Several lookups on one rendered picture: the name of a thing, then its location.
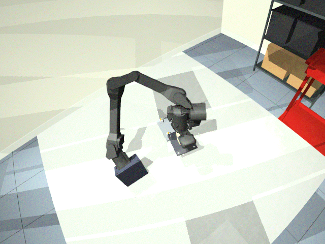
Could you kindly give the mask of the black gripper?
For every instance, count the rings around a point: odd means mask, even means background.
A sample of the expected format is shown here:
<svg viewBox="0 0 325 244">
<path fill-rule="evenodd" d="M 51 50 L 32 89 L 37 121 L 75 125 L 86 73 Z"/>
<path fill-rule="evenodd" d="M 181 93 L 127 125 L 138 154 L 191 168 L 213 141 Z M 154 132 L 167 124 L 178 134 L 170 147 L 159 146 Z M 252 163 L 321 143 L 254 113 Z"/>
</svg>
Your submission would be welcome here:
<svg viewBox="0 0 325 244">
<path fill-rule="evenodd" d="M 180 136 L 178 136 L 177 138 L 178 138 L 183 149 L 186 149 L 186 148 L 196 144 L 196 140 L 195 140 L 193 134 L 191 134 L 189 131 L 187 131 L 187 129 L 189 129 L 189 126 L 188 126 L 189 120 L 188 119 L 186 120 L 186 122 L 184 122 L 182 124 L 178 124 L 173 121 L 172 114 L 167 114 L 167 118 L 168 118 L 169 122 L 172 122 L 171 126 L 175 130 L 175 132 L 180 134 Z"/>
</svg>

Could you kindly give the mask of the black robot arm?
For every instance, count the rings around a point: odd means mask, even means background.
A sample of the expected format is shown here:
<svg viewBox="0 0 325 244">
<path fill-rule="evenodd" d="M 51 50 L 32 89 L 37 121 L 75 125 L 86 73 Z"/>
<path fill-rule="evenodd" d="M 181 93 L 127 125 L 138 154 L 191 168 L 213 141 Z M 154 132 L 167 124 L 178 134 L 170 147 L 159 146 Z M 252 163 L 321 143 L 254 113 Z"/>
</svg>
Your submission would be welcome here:
<svg viewBox="0 0 325 244">
<path fill-rule="evenodd" d="M 120 132 L 121 97 L 124 88 L 131 82 L 137 82 L 151 90 L 161 93 L 172 103 L 167 107 L 167 114 L 173 115 L 173 121 L 182 124 L 189 120 L 189 130 L 207 120 L 206 103 L 191 103 L 184 89 L 166 85 L 148 77 L 139 71 L 132 71 L 123 76 L 111 77 L 107 80 L 107 94 L 110 98 L 109 135 L 106 142 L 106 158 L 112 159 L 118 170 L 130 163 L 130 159 L 122 151 L 124 134 Z"/>
</svg>

